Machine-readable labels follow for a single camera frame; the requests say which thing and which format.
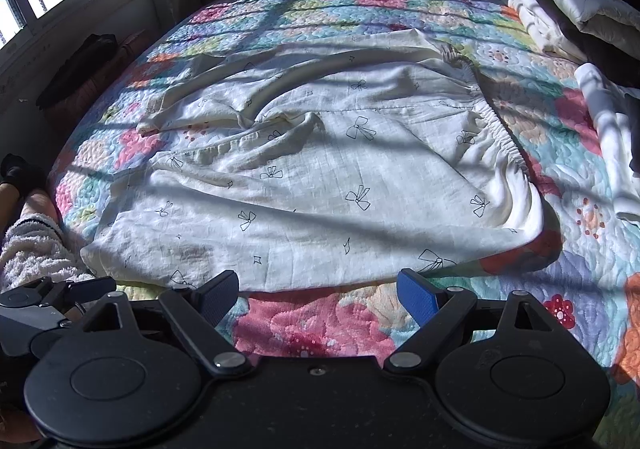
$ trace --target folded white blanket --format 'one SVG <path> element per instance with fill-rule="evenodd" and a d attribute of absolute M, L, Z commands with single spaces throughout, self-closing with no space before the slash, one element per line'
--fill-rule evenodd
<path fill-rule="evenodd" d="M 622 0 L 553 0 L 584 33 L 640 60 L 640 12 Z"/>
<path fill-rule="evenodd" d="M 638 139 L 633 137 L 632 128 L 638 114 L 634 106 L 640 104 L 640 90 L 609 82 L 591 63 L 580 66 L 575 78 L 598 133 L 616 216 L 640 222 L 640 178 L 630 168 L 632 144 Z"/>
<path fill-rule="evenodd" d="M 580 48 L 564 36 L 536 0 L 501 1 L 518 13 L 522 25 L 541 52 L 578 64 L 587 61 Z"/>
<path fill-rule="evenodd" d="M 242 291 L 369 283 L 542 230 L 472 68 L 415 30 L 232 55 L 152 109 L 146 132 L 242 129 L 116 178 L 81 252 L 99 275 L 197 286 L 232 269 Z"/>

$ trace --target colorful bedspread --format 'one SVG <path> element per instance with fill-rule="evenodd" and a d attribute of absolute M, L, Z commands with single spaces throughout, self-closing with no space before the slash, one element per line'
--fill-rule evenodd
<path fill-rule="evenodd" d="M 73 248 L 92 241 L 114 173 L 159 150 L 219 138 L 207 128 L 146 137 L 135 130 L 148 99 L 188 75 L 194 55 L 406 28 L 453 44 L 479 66 L 546 202 L 537 240 L 455 273 L 434 272 L 436 283 L 486 299 L 505 299 L 516 288 L 532 292 L 607 368 L 612 402 L 596 439 L 609 448 L 638 447 L 640 230 L 613 215 L 575 65 L 535 51 L 516 13 L 499 0 L 222 0 L 200 10 L 104 93 L 56 161 L 51 182 Z M 442 266 L 437 254 L 431 261 L 434 270 Z M 127 291 L 143 299 L 158 288 Z M 244 296 L 219 328 L 245 352 L 382 360 L 417 326 L 394 285 L 384 284 Z"/>

